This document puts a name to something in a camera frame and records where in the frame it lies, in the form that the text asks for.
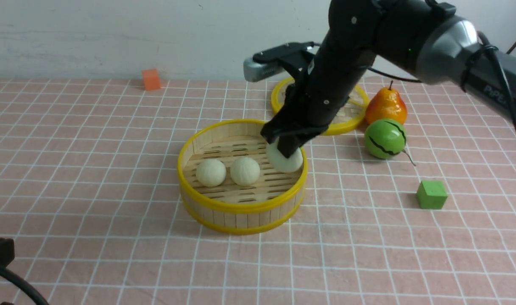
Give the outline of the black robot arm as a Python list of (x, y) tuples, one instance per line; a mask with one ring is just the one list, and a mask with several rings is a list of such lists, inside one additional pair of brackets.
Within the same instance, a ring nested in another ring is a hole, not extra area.
[(516, 58), (500, 50), (456, 8), (434, 0), (332, 0), (329, 29), (318, 44), (285, 43), (245, 62), (247, 81), (288, 72), (295, 78), (284, 106), (261, 134), (291, 156), (323, 134), (376, 56), (418, 82), (450, 81), (513, 123)]

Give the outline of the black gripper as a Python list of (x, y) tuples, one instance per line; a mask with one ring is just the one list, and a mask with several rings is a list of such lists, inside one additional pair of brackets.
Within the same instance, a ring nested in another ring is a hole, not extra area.
[(327, 131), (375, 57), (368, 50), (320, 47), (260, 135), (267, 144), (278, 140), (277, 150), (285, 158), (293, 156), (310, 137)]

